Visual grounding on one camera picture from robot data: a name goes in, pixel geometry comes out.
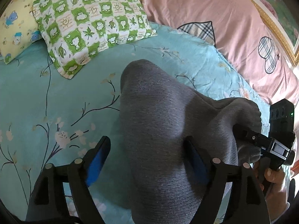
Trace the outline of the right hand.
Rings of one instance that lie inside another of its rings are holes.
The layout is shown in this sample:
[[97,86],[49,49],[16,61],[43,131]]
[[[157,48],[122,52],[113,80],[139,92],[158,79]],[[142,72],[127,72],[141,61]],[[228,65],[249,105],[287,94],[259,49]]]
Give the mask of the right hand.
[[290,203],[287,201],[285,172],[283,168],[279,168],[278,171],[267,168],[264,177],[272,184],[266,195],[266,205],[271,223],[275,223],[290,207]]

